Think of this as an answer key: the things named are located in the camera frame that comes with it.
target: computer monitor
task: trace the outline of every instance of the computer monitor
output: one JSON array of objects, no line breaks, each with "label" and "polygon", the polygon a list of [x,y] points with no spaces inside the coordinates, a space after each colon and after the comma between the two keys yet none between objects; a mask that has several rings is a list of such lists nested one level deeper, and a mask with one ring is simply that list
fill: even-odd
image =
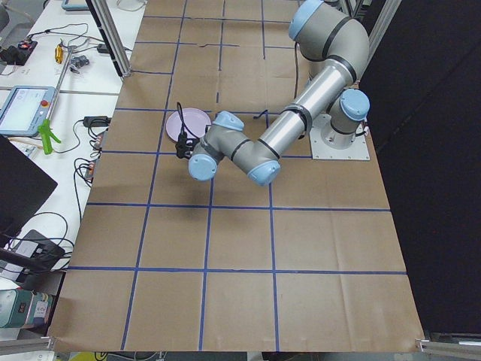
[{"label": "computer monitor", "polygon": [[0,247],[16,237],[23,225],[50,197],[57,183],[0,136]]}]

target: purple plate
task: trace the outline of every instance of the purple plate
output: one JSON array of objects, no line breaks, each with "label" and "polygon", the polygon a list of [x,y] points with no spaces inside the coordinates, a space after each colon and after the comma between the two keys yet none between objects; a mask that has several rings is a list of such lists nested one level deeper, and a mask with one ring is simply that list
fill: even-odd
[{"label": "purple plate", "polygon": [[[201,111],[200,109],[196,108],[185,108],[183,109],[183,120],[186,122],[187,128],[187,135],[189,138],[200,138],[205,134],[205,126],[210,125],[210,118],[209,116]],[[177,141],[180,133],[180,116],[179,113],[176,111],[167,119],[167,125],[165,126],[167,129],[167,134],[173,141]]]}]

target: light blue cap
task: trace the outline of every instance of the light blue cap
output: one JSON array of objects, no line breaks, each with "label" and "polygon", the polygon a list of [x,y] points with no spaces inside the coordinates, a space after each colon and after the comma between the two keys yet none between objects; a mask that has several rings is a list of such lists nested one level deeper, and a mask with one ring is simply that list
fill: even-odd
[{"label": "light blue cap", "polygon": [[259,186],[267,186],[279,174],[280,164],[276,160],[269,160],[252,169],[247,177],[255,181]]},{"label": "light blue cap", "polygon": [[242,120],[228,111],[221,111],[213,123],[216,126],[223,126],[224,128],[238,130],[239,132],[244,130],[244,123],[242,123]]},{"label": "light blue cap", "polygon": [[306,25],[307,21],[323,2],[323,0],[306,0],[303,5],[300,6],[291,21],[291,25],[289,25],[289,37],[292,40],[295,41],[304,25]]},{"label": "light blue cap", "polygon": [[344,90],[340,95],[340,107],[350,119],[361,122],[368,115],[369,98],[361,90]]},{"label": "light blue cap", "polygon": [[207,154],[195,154],[189,159],[189,173],[197,181],[208,181],[217,173],[217,163]]}]

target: green clamp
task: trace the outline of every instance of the green clamp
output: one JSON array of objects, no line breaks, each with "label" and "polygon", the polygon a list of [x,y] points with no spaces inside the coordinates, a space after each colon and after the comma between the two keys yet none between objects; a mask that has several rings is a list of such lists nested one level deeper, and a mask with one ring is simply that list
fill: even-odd
[{"label": "green clamp", "polygon": [[52,141],[50,138],[57,143],[62,143],[62,141],[60,141],[60,139],[58,139],[55,134],[52,133],[52,129],[50,129],[50,121],[48,119],[44,120],[44,122],[38,126],[38,132],[42,137],[42,144],[44,146],[45,154],[51,154],[53,152]]}]

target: robotic arm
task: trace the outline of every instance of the robotic arm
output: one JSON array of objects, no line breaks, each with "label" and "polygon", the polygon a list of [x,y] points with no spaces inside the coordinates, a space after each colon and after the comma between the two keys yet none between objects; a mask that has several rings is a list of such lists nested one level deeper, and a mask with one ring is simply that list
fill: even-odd
[{"label": "robotic arm", "polygon": [[327,133],[334,131],[330,141],[337,135],[335,143],[344,147],[352,138],[369,101],[359,90],[343,90],[367,65],[369,40],[364,27],[322,0],[306,0],[290,24],[289,37],[310,61],[309,85],[257,141],[242,133],[244,124],[235,115],[220,112],[192,152],[189,173],[194,179],[212,179],[227,156],[258,185],[269,184],[280,171],[280,155],[309,132],[313,119],[329,106],[332,129]]}]

